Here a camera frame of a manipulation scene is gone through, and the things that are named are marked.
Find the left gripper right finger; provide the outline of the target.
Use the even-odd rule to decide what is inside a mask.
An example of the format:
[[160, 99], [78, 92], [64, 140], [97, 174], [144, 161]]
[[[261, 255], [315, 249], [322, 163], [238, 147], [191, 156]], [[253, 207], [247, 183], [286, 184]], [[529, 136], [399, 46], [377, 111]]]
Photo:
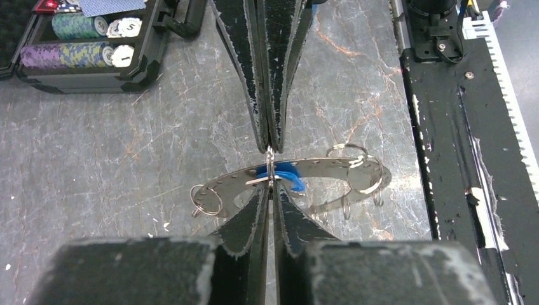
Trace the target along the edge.
[[443, 241], [341, 241], [273, 187], [279, 304], [496, 304], [474, 257]]

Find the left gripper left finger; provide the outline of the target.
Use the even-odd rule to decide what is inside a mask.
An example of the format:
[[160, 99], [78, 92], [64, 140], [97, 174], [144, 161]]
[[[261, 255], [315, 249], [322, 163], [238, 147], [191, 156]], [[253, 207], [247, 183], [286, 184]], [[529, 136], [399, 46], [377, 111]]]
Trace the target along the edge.
[[54, 255], [29, 304], [264, 304], [269, 189], [208, 236], [85, 238]]

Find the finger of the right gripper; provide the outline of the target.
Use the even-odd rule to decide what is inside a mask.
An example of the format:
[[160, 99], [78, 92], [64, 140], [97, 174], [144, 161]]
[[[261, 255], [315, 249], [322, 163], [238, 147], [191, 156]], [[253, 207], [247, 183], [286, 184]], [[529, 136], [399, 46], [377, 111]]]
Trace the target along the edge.
[[306, 38], [315, 1], [258, 1], [257, 37], [261, 58], [262, 110], [267, 144], [281, 153], [285, 144], [287, 102]]
[[257, 75], [261, 70], [257, 66], [259, 56], [249, 16], [252, 1], [211, 1], [210, 5], [222, 41], [242, 82], [257, 148], [264, 153], [269, 144], [269, 131], [261, 77]]

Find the key with blue tag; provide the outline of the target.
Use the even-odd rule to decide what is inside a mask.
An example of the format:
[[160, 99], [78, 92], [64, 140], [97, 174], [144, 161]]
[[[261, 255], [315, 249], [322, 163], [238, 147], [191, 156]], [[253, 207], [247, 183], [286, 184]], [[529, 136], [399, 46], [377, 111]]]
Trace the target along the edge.
[[254, 170], [255, 177], [248, 180], [245, 185], [266, 184], [269, 190], [278, 180], [286, 180], [291, 183], [290, 190], [295, 193], [303, 193], [306, 189], [298, 169], [291, 162], [267, 163]]

